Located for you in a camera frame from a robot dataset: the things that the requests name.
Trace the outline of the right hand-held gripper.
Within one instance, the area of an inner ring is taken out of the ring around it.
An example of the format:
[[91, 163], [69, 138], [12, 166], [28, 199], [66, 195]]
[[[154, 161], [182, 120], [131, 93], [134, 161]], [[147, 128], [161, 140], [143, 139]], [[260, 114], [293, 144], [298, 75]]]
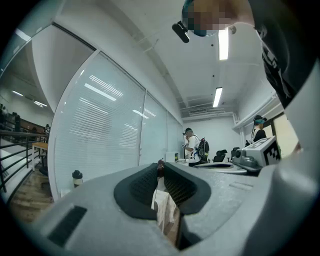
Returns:
[[262, 138], [253, 144], [237, 149], [234, 164], [250, 173], [258, 173], [264, 167], [275, 165], [282, 159], [275, 136]]

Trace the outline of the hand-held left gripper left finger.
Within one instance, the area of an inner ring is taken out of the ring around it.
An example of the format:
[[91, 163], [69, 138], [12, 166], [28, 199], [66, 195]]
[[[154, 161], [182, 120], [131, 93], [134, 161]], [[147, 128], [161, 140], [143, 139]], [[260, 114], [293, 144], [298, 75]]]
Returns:
[[124, 213], [114, 188], [145, 165], [100, 176], [57, 200], [31, 225], [30, 240], [49, 256], [175, 256], [179, 251], [155, 220]]

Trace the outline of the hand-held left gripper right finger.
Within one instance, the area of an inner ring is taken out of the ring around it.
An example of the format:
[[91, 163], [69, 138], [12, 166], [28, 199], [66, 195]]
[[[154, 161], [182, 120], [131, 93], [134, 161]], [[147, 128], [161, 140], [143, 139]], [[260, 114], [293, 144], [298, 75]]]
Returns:
[[164, 242], [166, 256], [305, 255], [306, 233], [318, 203], [318, 157], [300, 152], [257, 177], [193, 170], [174, 164], [206, 181], [211, 195], [202, 209], [184, 216], [187, 232], [198, 238], [179, 250]]

